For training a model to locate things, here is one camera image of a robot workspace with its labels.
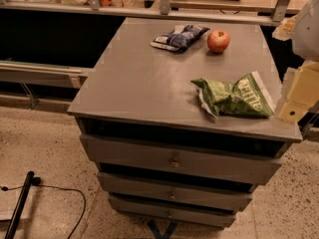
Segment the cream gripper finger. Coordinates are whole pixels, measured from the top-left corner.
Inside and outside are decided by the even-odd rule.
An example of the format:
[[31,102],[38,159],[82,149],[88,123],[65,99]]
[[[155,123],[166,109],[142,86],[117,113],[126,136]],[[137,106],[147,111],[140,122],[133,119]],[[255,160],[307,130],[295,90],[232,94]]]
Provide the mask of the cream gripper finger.
[[284,20],[278,27],[275,28],[272,33],[274,39],[280,41],[287,41],[293,37],[295,22],[297,16],[294,15],[286,20]]
[[306,61],[298,69],[288,68],[284,75],[276,117],[299,122],[319,102],[319,62]]

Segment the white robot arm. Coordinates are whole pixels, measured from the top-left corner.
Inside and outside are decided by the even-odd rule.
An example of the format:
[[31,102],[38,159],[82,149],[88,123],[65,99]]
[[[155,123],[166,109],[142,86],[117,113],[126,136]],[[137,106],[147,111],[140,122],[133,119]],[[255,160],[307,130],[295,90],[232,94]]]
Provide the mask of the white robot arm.
[[293,53],[304,59],[297,70],[287,69],[275,112],[280,120],[297,123],[319,102],[319,0],[309,0],[272,37],[291,39]]

